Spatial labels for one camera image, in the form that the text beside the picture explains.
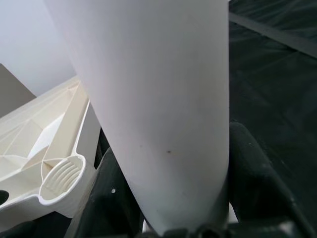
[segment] white plastic tube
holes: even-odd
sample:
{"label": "white plastic tube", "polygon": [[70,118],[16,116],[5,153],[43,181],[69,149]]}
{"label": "white plastic tube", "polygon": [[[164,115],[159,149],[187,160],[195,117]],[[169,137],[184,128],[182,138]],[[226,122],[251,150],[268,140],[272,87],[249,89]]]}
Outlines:
{"label": "white plastic tube", "polygon": [[101,126],[159,233],[218,222],[228,166],[224,0],[47,0]]}

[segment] white cylindrical pole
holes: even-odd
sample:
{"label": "white cylindrical pole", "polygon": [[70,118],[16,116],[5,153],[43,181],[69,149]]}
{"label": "white cylindrical pole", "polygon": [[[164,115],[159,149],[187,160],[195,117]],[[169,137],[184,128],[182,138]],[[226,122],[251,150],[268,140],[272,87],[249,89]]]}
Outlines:
{"label": "white cylindrical pole", "polygon": [[159,233],[219,222],[228,166],[225,0],[47,0],[110,146]]}

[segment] white wall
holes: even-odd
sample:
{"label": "white wall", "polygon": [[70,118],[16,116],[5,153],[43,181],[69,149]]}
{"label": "white wall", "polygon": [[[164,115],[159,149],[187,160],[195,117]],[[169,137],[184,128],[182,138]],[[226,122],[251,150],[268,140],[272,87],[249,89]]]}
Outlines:
{"label": "white wall", "polygon": [[0,0],[0,63],[36,96],[75,75],[43,0]]}

